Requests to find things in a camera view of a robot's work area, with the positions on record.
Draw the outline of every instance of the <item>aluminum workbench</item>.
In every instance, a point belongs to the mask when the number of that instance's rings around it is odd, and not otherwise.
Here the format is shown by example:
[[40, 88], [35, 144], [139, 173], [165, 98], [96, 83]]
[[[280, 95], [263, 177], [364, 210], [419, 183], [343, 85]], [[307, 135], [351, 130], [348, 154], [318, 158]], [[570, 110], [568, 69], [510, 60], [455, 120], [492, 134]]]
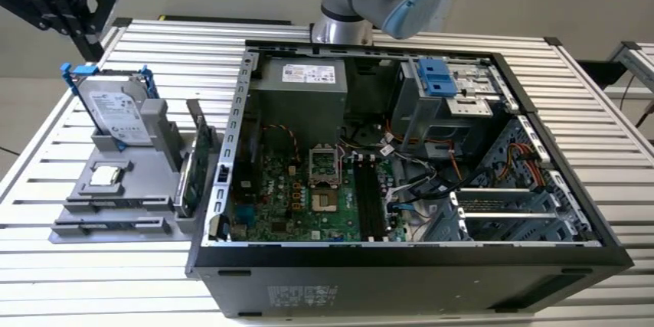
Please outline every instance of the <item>aluminum workbench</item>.
[[[155, 72], [168, 118], [192, 129], [184, 99], [208, 122], [227, 121], [244, 39], [307, 41], [306, 27], [133, 21], [105, 38], [103, 68]], [[0, 325], [654, 325], [654, 148], [567, 51], [542, 38], [419, 34], [378, 46], [499, 52], [629, 248], [635, 266], [534, 316], [362, 317], [228, 321], [200, 281], [188, 280], [188, 243], [61, 244], [48, 226], [93, 148], [91, 121], [65, 93], [0, 183]]]

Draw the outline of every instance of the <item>motherboard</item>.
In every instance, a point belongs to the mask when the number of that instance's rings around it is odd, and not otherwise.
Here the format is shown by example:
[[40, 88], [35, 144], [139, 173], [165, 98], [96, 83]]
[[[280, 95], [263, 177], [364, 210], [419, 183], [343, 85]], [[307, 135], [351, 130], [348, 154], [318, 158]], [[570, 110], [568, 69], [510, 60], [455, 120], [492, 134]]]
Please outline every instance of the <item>motherboard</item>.
[[[236, 205], [232, 240], [362, 241], [367, 238], [364, 222], [368, 214], [360, 211], [368, 204], [360, 206], [358, 202], [362, 190], [370, 193], [370, 188], [376, 196], [371, 202], [382, 216], [379, 224], [386, 231], [382, 198], [395, 180], [390, 162], [380, 159], [374, 162], [375, 182], [371, 185], [356, 181], [363, 180], [356, 169], [358, 158], [335, 157], [336, 171], [331, 169], [328, 151], [314, 153], [312, 160], [307, 155], [300, 163], [288, 156], [271, 154], [263, 157], [259, 198], [253, 204]], [[316, 174], [323, 178], [334, 175], [338, 179], [316, 183]], [[388, 241], [403, 241], [403, 227], [390, 229], [384, 236]]]

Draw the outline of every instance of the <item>green circuit board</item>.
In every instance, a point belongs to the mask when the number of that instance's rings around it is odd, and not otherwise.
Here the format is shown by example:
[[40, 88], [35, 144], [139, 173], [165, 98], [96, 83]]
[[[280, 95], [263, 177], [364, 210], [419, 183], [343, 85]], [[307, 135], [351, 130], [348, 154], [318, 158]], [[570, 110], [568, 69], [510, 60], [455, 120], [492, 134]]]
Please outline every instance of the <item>green circuit board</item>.
[[[235, 240], [247, 241], [360, 241], [359, 209], [355, 200], [355, 176], [351, 162], [344, 160], [342, 184], [327, 188], [335, 197], [335, 211], [314, 211], [312, 195], [324, 188], [307, 186], [307, 160], [290, 170], [290, 158], [264, 156], [259, 200], [255, 204], [255, 220]], [[388, 162], [378, 165], [379, 178], [392, 178]], [[391, 241], [404, 239], [403, 228], [390, 234]]]

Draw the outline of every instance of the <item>wire bundle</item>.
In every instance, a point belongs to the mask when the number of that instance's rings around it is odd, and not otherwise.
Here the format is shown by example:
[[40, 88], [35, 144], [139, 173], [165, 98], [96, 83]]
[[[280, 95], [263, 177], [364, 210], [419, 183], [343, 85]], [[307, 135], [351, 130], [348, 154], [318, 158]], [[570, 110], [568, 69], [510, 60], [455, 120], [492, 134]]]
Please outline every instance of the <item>wire bundle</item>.
[[270, 128], [279, 128], [286, 130], [288, 133], [288, 136], [294, 140], [294, 148], [295, 148], [295, 161], [299, 162], [299, 149], [298, 149], [298, 139], [295, 138], [294, 132], [288, 129], [287, 126], [283, 126], [282, 124], [268, 124], [267, 126], [263, 127], [263, 130], [270, 129]]
[[[395, 133], [392, 133], [392, 131], [390, 130], [390, 121], [388, 119], [386, 120], [386, 131], [392, 135], [392, 138], [399, 142], [402, 143], [403, 142], [403, 136], [402, 135], [396, 135]], [[419, 139], [418, 138], [410, 138], [408, 139], [408, 142], [418, 142]], [[456, 172], [456, 177], [459, 178], [459, 180], [463, 179], [463, 177], [460, 176], [460, 171], [459, 171], [459, 166], [456, 164], [456, 160], [455, 160], [455, 157], [454, 157], [454, 142], [451, 141], [451, 139], [444, 139], [444, 140], [438, 140], [438, 139], [426, 139], [424, 140], [426, 142], [431, 142], [431, 143], [444, 143], [448, 145], [448, 152], [450, 152], [450, 160], [451, 160], [451, 166], [454, 167], [454, 170]]]
[[[514, 152], [514, 149], [516, 149], [518, 152], [522, 155], [534, 153], [534, 150], [531, 149], [531, 147], [528, 147], [524, 143], [511, 143], [508, 145], [508, 148], [507, 148], [507, 164], [503, 167], [503, 170], [502, 170], [502, 172], [498, 175], [498, 179], [499, 180], [502, 180], [502, 179], [506, 178], [507, 173], [508, 173], [508, 169], [512, 166], [512, 160], [514, 160], [514, 158], [512, 158], [512, 152]], [[543, 175], [540, 174], [540, 171], [538, 170], [538, 167], [535, 165], [534, 160], [532, 159], [527, 159], [524, 161], [524, 164], [527, 166], [527, 169], [530, 170], [530, 173], [531, 173], [531, 176], [534, 178], [535, 184], [538, 186], [544, 186], [546, 185], [546, 182], [544, 182], [544, 179], [543, 179]]]

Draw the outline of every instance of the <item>white label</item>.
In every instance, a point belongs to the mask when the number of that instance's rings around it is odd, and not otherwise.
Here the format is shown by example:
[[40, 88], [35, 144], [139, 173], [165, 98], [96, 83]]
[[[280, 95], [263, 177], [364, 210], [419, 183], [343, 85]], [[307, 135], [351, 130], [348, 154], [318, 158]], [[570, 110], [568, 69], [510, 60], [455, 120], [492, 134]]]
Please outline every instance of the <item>white label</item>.
[[386, 145], [383, 149], [379, 150], [379, 153], [382, 153], [384, 156], [388, 156], [392, 151], [395, 151], [395, 147], [391, 145]]
[[386, 140], [386, 143], [391, 143], [392, 140], [394, 140], [395, 136], [392, 135], [391, 132], [386, 132], [384, 134], [384, 140]]
[[124, 93], [101, 91], [92, 92], [89, 96], [113, 138], [128, 145], [151, 144], [132, 97]]
[[268, 286], [270, 305], [278, 308], [332, 306], [336, 294], [338, 286], [331, 285]]
[[287, 64], [282, 75], [283, 82], [336, 83], [336, 68], [330, 65]]

